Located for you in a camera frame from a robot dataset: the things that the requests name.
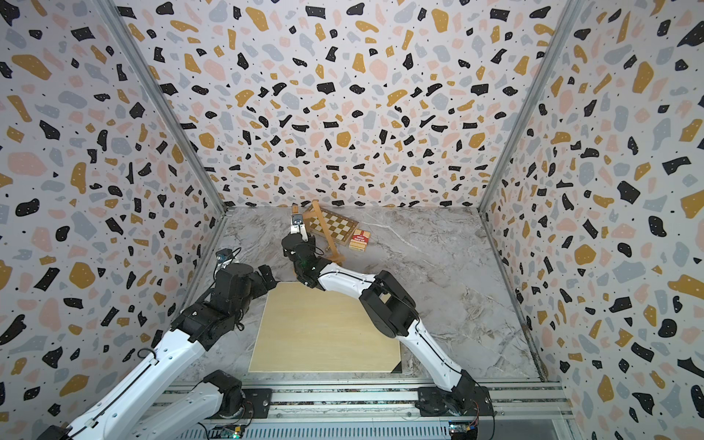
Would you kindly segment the small wooden easel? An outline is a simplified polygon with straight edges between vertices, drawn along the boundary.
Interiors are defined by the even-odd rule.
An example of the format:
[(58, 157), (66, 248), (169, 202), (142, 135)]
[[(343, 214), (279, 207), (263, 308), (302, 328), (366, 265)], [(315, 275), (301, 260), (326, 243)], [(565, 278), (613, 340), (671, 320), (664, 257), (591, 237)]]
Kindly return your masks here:
[(326, 238), (326, 242), (328, 245), (329, 252), (326, 255), (326, 258), (328, 260), (331, 260), (339, 265), (341, 265), (346, 258), (338, 251), (337, 249), (337, 244), (331, 237), (330, 231), (326, 225), (326, 220), (324, 220), (323, 215), (321, 213), (321, 206), (319, 205), (318, 200), (313, 200), (312, 201), (312, 207), (313, 211), (306, 211), (304, 212), (302, 207), (298, 205), (298, 203), (294, 203), (291, 206), (291, 215), (294, 213), (301, 213), (304, 216), (304, 222), (307, 218), (310, 218), (311, 216), (317, 216), (321, 222), (321, 225), (323, 226), (324, 229), (324, 237)]

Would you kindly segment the light wooden drawing board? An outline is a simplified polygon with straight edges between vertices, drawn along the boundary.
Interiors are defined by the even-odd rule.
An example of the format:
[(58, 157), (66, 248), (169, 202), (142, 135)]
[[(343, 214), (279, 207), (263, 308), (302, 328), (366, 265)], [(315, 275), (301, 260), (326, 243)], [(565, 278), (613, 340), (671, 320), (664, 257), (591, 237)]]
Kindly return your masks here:
[(283, 282), (267, 294), (249, 371), (390, 373), (400, 342), (385, 337), (359, 300)]

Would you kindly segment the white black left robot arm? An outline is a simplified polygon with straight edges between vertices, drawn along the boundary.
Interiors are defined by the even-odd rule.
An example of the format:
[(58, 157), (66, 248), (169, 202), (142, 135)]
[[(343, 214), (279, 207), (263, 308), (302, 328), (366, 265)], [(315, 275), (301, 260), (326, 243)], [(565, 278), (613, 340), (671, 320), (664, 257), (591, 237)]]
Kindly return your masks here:
[(163, 392), (194, 361), (234, 329), (252, 300), (277, 285), (271, 268), (230, 263), (216, 273), (214, 287), (184, 309), (154, 348), (139, 350), (141, 362), (103, 399), (66, 427), (52, 425), (42, 439), (169, 439), (215, 417), (252, 419), (255, 406), (239, 379), (216, 370), (183, 398), (147, 416)]

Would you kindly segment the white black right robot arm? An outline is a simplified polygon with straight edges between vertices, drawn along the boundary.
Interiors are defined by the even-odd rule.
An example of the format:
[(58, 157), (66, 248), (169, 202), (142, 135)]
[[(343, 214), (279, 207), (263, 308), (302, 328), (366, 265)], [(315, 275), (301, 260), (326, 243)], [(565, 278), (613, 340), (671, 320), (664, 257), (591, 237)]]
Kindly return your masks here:
[(411, 295), (392, 273), (372, 275), (345, 269), (317, 255), (312, 236), (303, 239), (300, 234), (289, 234), (282, 240), (282, 249), (301, 284), (358, 300), (377, 330), (401, 342), (421, 362), (434, 383), (418, 389), (415, 407), (421, 416), (493, 416), (489, 390), (434, 340)]

